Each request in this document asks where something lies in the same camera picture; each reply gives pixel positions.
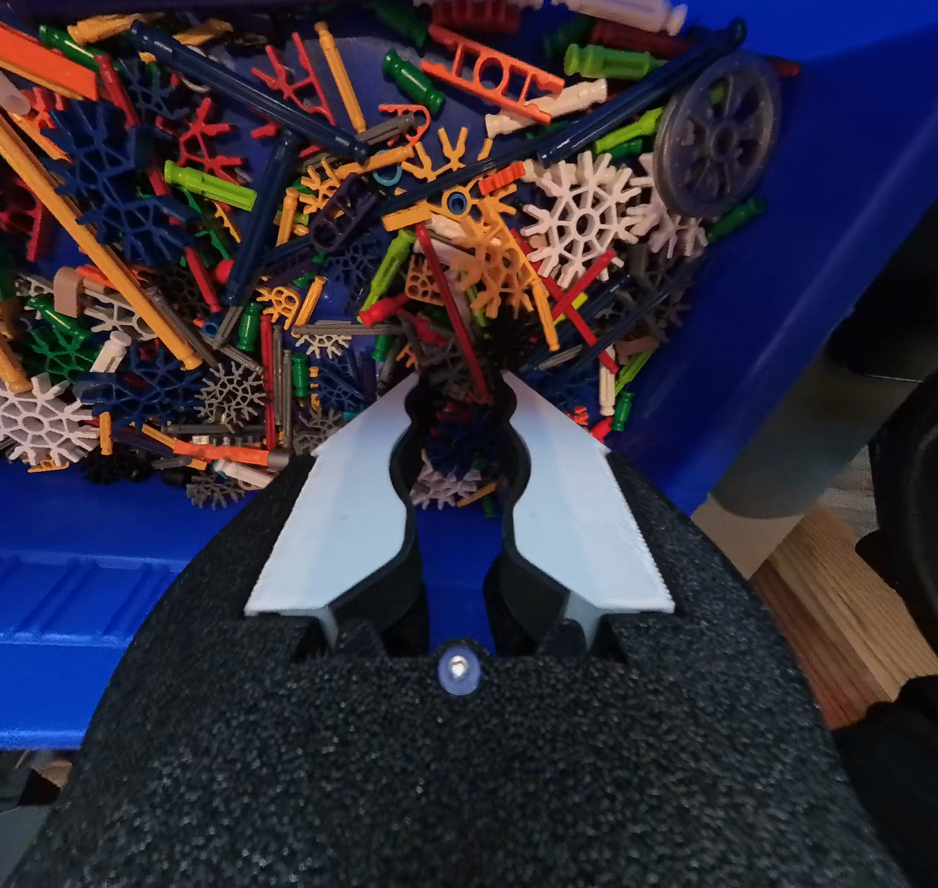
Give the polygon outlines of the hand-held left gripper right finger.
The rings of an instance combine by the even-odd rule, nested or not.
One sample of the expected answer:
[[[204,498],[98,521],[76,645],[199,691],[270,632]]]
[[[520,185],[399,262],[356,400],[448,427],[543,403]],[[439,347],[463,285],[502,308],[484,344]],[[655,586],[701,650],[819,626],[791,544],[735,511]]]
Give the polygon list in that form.
[[[514,543],[567,594],[571,613],[673,613],[674,599],[609,463],[611,451],[505,372],[510,426],[529,460]]]

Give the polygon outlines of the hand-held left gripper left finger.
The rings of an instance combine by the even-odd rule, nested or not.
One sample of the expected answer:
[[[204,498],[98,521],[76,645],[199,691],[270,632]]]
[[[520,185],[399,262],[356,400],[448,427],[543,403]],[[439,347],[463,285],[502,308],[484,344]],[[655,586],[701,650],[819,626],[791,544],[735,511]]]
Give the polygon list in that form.
[[[247,600],[246,616],[401,617],[422,584],[411,488],[416,374],[330,437]]]

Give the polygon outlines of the pile of colourful construction pieces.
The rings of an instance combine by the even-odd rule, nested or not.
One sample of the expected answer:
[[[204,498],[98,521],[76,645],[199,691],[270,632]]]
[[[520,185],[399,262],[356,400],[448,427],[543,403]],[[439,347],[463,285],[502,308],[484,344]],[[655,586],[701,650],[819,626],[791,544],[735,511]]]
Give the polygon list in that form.
[[[657,196],[656,134],[677,84],[647,94],[618,129],[543,166],[536,139],[584,120],[607,81],[647,87],[703,29],[656,34],[638,15],[554,0],[577,17],[546,37],[564,86],[480,44],[522,36],[543,0],[363,0],[449,62],[421,69],[388,50],[384,78],[409,100],[344,131],[302,34],[297,66],[269,44],[253,70],[265,100],[328,123],[284,163],[277,137],[259,196],[240,159],[208,140],[218,100],[252,99],[133,52],[131,22],[183,26],[158,0],[35,10],[22,33],[2,15],[2,106],[23,164],[2,167],[2,459],[30,472],[73,466],[100,483],[162,469],[192,502],[224,506],[258,490],[275,446],[311,454],[405,369],[429,374],[439,405],[414,501],[491,503],[494,419],[475,380],[515,360],[599,440],[627,426],[635,375],[681,325],[678,276],[709,245],[766,209],[753,194],[713,219]]]

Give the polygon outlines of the blue bin with square tag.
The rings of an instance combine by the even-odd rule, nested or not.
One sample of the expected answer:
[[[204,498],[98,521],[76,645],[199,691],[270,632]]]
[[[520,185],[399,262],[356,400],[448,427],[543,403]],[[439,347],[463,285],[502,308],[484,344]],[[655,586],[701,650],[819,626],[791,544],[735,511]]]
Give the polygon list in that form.
[[[686,513],[936,198],[937,0],[672,0],[801,64],[759,192],[639,374],[624,451]],[[2,462],[2,749],[74,750],[170,580],[242,508]]]

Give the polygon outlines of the grey table leg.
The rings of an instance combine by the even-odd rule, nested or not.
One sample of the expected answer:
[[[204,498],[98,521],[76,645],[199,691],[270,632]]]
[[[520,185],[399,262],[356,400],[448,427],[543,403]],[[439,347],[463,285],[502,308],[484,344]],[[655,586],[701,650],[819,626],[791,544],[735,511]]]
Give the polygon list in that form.
[[[751,519],[799,515],[917,388],[866,377],[821,352],[714,486],[725,510]]]

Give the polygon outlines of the black office chair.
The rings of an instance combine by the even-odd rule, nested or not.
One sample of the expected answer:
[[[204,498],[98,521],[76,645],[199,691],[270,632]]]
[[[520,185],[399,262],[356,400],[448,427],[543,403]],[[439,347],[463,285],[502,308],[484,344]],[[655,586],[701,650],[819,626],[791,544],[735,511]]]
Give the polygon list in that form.
[[[913,389],[874,434],[877,528],[856,551],[895,589],[937,651],[937,204],[830,338],[852,373]]]

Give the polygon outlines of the dark grey wheel hub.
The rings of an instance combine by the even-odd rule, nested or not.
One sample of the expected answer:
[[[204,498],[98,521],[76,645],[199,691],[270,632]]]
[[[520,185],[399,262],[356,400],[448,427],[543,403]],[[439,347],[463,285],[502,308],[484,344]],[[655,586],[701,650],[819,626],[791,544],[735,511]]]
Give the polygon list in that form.
[[[780,131],[780,80],[764,57],[736,51],[674,94],[652,154],[657,196],[672,214],[713,219],[748,199]]]

